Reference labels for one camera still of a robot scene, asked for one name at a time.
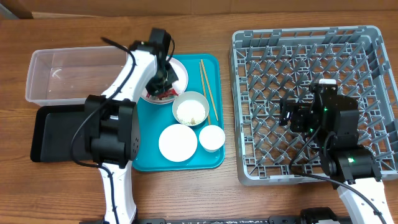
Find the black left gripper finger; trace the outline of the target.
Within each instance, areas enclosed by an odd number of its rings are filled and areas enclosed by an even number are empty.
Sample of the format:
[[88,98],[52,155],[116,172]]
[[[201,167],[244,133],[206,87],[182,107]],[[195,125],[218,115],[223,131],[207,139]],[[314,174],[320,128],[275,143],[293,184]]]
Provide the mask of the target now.
[[146,90],[150,96],[158,96],[162,93],[162,79],[157,75],[152,77],[146,85]]
[[164,79],[164,89],[169,90],[172,88],[172,84],[178,81],[178,76],[172,67],[165,68],[165,79]]

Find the red wrapper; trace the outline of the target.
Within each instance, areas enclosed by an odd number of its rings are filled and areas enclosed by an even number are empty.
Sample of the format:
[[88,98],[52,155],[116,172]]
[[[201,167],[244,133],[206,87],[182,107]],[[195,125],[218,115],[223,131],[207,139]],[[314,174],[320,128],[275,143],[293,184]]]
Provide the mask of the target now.
[[178,96],[178,93],[173,88],[157,96],[152,96],[149,93],[146,95],[147,98],[152,100],[169,100],[171,98],[175,98],[176,96]]

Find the grey bowl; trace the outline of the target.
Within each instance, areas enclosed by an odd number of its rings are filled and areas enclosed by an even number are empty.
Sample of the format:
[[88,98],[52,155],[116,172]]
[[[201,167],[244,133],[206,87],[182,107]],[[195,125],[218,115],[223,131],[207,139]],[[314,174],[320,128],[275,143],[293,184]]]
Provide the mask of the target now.
[[208,119],[210,106],[204,95],[186,91],[176,97],[172,104],[174,118],[186,126],[197,126]]

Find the small pink bowl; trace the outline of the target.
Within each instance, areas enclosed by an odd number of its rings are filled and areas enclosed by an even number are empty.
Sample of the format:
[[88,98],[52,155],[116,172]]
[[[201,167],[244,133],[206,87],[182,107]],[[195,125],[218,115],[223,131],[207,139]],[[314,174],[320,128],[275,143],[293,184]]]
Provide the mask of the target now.
[[165,128],[159,137],[160,153],[169,161],[183,162],[196,152],[198,139],[189,126],[173,124]]

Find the white cup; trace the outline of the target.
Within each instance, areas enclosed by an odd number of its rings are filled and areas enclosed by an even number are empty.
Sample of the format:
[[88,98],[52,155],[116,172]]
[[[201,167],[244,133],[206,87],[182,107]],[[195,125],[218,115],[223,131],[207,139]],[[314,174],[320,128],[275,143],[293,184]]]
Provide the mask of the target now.
[[200,144],[206,151],[215,152],[224,145],[226,135],[219,126],[208,125],[200,131],[198,138]]

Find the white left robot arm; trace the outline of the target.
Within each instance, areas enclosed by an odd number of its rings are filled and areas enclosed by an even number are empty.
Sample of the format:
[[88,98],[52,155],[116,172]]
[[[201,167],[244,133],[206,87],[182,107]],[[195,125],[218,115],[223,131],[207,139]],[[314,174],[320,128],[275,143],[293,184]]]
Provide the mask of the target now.
[[141,96],[163,100],[176,96],[178,76],[170,64],[174,40],[164,29],[153,28],[149,40],[129,47],[105,42],[125,51],[124,67],[100,96],[85,100],[87,118],[79,127],[92,167],[100,170],[105,192],[104,223],[134,223],[137,207],[132,196],[132,162],[139,152],[137,103]]

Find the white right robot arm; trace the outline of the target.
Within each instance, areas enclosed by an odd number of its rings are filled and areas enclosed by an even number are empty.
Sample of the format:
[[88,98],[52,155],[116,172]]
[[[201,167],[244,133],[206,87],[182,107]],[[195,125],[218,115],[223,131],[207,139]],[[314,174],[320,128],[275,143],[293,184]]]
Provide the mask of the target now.
[[318,144],[324,175],[308,177],[332,184],[352,223],[392,223],[376,158],[358,142],[358,102],[338,94],[334,79],[320,79],[310,91],[310,103],[281,100],[279,118],[281,126]]

